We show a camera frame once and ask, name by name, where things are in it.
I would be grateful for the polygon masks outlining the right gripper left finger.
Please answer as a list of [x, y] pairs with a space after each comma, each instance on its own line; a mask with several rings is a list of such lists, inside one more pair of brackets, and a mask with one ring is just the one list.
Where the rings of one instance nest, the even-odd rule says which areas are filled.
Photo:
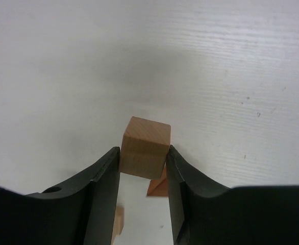
[[44, 192], [0, 187], [0, 244], [110, 244], [120, 149]]

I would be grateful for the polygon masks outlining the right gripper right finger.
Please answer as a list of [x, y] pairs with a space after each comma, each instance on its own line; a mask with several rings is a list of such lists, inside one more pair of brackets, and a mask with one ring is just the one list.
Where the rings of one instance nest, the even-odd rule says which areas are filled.
[[166, 169], [174, 244], [299, 244], [299, 185], [228, 188], [174, 147]]

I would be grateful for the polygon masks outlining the long light wood block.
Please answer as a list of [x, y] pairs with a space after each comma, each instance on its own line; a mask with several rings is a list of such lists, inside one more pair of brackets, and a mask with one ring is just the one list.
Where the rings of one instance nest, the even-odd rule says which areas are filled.
[[114, 224], [112, 230], [111, 244], [114, 243], [116, 236], [120, 236], [124, 226], [124, 207], [117, 206], [115, 210]]

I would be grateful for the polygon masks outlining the red-brown wood triangle block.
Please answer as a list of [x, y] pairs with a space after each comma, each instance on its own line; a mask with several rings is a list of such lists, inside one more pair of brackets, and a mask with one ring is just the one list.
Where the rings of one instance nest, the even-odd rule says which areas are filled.
[[168, 197], [168, 179], [166, 167], [163, 168], [160, 179], [151, 180], [147, 190], [147, 197]]

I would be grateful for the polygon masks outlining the light wood cube block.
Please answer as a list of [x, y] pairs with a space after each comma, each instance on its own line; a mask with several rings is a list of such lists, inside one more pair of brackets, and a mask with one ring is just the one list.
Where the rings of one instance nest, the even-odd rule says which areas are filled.
[[122, 137], [119, 170], [146, 179], [160, 179], [171, 142], [171, 126], [131, 117]]

